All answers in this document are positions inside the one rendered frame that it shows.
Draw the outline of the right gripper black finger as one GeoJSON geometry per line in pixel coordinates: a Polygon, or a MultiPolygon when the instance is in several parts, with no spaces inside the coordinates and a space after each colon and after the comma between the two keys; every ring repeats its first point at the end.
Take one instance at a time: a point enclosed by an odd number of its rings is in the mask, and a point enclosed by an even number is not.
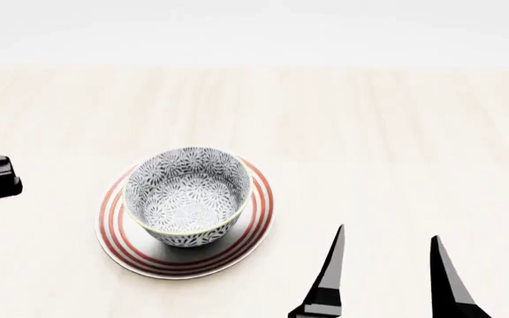
{"type": "Polygon", "coordinates": [[[345,226],[341,224],[307,296],[287,318],[339,318],[342,315],[340,283],[344,251],[345,226]]]}
{"type": "Polygon", "coordinates": [[[475,304],[438,235],[430,240],[429,271],[432,318],[492,318],[475,304]]]}

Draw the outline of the black white floral patterned bowl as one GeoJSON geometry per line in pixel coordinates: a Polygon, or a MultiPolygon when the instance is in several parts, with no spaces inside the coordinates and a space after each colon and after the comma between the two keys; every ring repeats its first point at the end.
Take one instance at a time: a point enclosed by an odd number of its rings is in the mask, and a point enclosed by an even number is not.
{"type": "Polygon", "coordinates": [[[152,155],[127,177],[126,213],[167,246],[219,240],[238,222],[253,192],[247,164],[217,148],[174,148],[152,155]]]}

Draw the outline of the white plate with red rings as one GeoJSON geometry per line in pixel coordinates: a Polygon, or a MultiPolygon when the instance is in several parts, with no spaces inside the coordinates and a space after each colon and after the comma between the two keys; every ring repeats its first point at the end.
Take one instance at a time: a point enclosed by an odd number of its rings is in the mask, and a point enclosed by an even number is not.
{"type": "Polygon", "coordinates": [[[227,269],[251,254],[274,222],[274,196],[268,179],[244,162],[254,190],[238,222],[226,235],[196,248],[168,246],[152,238],[126,212],[122,188],[133,169],[110,186],[95,214],[95,235],[103,251],[118,265],[138,275],[187,280],[227,269]]]}

